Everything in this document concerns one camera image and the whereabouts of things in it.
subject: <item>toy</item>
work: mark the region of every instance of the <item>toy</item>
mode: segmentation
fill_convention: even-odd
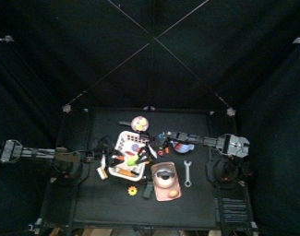
[[[135,195],[137,194],[137,188],[134,186],[129,187],[127,194],[129,195]]]
[[[134,174],[130,171],[123,170],[122,168],[117,168],[117,173],[129,176],[129,177],[134,177]]]
[[[180,191],[178,191],[177,189],[172,189],[172,190],[169,191],[168,196],[169,196],[170,198],[176,198],[176,197],[178,196],[178,194],[180,194]]]
[[[149,129],[149,121],[143,116],[137,116],[131,122],[118,122],[118,123],[131,126],[135,132],[146,131]]]
[[[173,141],[172,141],[172,143],[173,143],[174,150],[180,153],[186,153],[188,151],[194,149],[193,144],[182,144],[182,143],[173,142]]]
[[[161,188],[169,188],[176,182],[174,171],[169,167],[160,167],[154,173],[154,183]]]

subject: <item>pink object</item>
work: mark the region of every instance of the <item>pink object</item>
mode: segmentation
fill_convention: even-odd
[[[156,172],[161,168],[169,168],[173,170],[173,172],[174,172],[173,178],[176,178],[176,180],[174,180],[174,183],[168,188],[162,188],[154,183],[156,198],[157,198],[157,201],[170,201],[170,200],[174,200],[182,196],[182,191],[181,191],[181,187],[180,187],[180,181],[178,181],[178,175],[176,172],[174,162],[170,161],[170,162],[161,162],[158,164],[154,164],[150,167],[152,174],[156,174]],[[178,194],[174,197],[170,197],[170,192],[173,192],[173,191],[178,191]]]
[[[129,126],[131,126],[131,128],[133,128],[133,130],[137,132],[139,132],[139,131],[146,131],[147,129],[149,129],[149,120],[143,117],[143,116],[137,116],[134,119],[133,119],[133,121],[129,123],[129,122],[118,122],[119,124],[123,124],[123,125],[129,125]]]

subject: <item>metal tool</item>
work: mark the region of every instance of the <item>metal tool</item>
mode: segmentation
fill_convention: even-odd
[[[192,182],[190,182],[190,167],[192,165],[192,161],[185,161],[184,162],[184,166],[185,166],[185,182],[184,182],[184,185],[186,187],[190,187],[192,186]]]

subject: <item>red object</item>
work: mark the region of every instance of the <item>red object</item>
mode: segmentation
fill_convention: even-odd
[[[181,146],[182,146],[182,144],[178,143],[174,148],[178,150],[181,148]]]
[[[131,151],[126,151],[125,153],[130,156],[134,156],[134,153]]]

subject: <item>black fabric wall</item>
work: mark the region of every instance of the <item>black fabric wall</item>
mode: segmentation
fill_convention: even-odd
[[[61,114],[61,106],[35,71],[15,48],[0,42],[0,146],[16,139],[27,147],[54,148]],[[20,161],[0,166],[2,233],[23,231],[35,222],[46,180],[46,168],[39,164]]]
[[[257,172],[250,184],[257,223],[269,235],[300,235],[300,46],[240,112]]]
[[[0,1],[6,35],[0,143],[51,148],[83,91],[73,106],[229,105],[252,142],[256,221],[300,235],[300,0]],[[36,219],[44,178],[23,162],[0,168],[0,231]]]

